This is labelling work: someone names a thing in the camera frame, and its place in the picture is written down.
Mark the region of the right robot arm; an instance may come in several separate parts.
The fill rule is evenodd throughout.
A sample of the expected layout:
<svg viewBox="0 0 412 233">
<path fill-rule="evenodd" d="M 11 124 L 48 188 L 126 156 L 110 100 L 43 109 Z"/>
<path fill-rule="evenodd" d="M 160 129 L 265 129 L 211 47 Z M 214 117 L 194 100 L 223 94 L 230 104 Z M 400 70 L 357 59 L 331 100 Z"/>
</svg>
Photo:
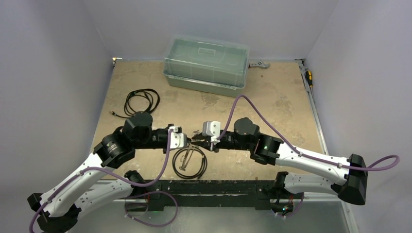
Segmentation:
<svg viewBox="0 0 412 233">
<path fill-rule="evenodd" d="M 287 166 L 307 172 L 306 175 L 279 172 L 273 192 L 283 198 L 304 192 L 327 193 L 354 205 L 365 205 L 368 173 L 362 156 L 326 156 L 310 150 L 289 146 L 280 138 L 260 132 L 249 118 L 238 119 L 232 131 L 223 132 L 220 122 L 203 123 L 202 132 L 194 135 L 192 143 L 209 151 L 244 150 L 262 165 Z"/>
</svg>

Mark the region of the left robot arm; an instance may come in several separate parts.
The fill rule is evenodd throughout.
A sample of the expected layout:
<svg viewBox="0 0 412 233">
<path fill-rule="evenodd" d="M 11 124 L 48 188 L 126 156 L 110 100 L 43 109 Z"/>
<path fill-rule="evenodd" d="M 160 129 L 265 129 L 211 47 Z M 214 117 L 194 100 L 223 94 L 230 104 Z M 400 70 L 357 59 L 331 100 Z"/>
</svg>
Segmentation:
<svg viewBox="0 0 412 233">
<path fill-rule="evenodd" d="M 145 181 L 138 172 L 125 177 L 115 170 L 134 158 L 140 149 L 171 150 L 185 148 L 188 138 L 181 127 L 169 124 L 153 129 L 153 117 L 136 112 L 98 143 L 89 156 L 68 177 L 45 193 L 33 193 L 27 201 L 34 210 L 29 232 L 38 225 L 44 233 L 65 233 L 79 219 L 119 199 L 131 196 L 138 199 L 145 188 L 155 185 L 158 178 Z"/>
</svg>

